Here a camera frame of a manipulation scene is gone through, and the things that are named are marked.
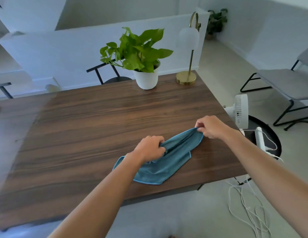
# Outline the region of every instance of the person's left hand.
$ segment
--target person's left hand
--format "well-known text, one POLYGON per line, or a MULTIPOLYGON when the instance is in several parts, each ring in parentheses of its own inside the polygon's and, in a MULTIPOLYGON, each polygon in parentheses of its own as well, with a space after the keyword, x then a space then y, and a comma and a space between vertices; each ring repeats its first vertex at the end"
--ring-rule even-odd
POLYGON ((166 150, 159 146, 163 142, 165 142, 163 136, 147 136, 140 141, 132 153, 140 156, 143 163, 157 160, 163 156, 166 150))

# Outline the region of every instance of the wood grain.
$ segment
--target wood grain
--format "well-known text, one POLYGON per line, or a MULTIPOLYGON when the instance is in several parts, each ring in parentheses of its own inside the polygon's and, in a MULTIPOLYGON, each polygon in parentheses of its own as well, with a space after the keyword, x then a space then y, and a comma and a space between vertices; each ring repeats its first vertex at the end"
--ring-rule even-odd
MULTIPOLYGON (((159 77, 0 102, 0 229, 64 217, 147 135, 165 140, 216 115, 236 128, 197 77, 193 86, 159 77)), ((161 185, 133 182, 126 200, 245 174, 220 140, 204 138, 192 158, 161 185)))

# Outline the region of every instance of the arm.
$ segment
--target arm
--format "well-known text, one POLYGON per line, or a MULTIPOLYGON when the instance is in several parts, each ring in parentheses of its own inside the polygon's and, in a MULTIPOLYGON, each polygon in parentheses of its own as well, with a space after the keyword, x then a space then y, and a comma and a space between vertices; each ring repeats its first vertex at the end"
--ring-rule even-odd
POLYGON ((206 137, 223 140, 279 214, 302 237, 308 237, 308 184, 216 116, 197 120, 196 127, 206 137))
POLYGON ((48 238, 105 237, 140 166, 160 158, 162 136, 147 136, 75 208, 48 238))

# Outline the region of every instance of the hand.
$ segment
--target hand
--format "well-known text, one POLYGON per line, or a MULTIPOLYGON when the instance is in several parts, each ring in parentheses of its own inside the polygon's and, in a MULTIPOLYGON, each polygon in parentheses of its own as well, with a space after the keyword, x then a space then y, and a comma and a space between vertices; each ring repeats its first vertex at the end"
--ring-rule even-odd
POLYGON ((220 121, 215 115, 204 116, 198 119, 195 127, 198 127, 197 131, 204 133, 205 137, 211 139, 224 139, 229 136, 233 131, 228 125, 220 121))
POLYGON ((141 140, 132 153, 139 155, 142 163, 157 160, 163 156, 166 150, 164 147, 159 146, 163 142, 165 142, 163 136, 147 136, 141 140))

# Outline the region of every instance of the white flower pot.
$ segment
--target white flower pot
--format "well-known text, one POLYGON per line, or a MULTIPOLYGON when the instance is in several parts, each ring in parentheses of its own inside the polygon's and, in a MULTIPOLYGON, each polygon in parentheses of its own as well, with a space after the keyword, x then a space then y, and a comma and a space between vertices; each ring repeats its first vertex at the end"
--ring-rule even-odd
POLYGON ((156 86, 158 82, 158 72, 157 68, 154 70, 153 73, 143 73, 133 71, 134 76, 137 82, 137 85, 142 89, 152 89, 156 86))

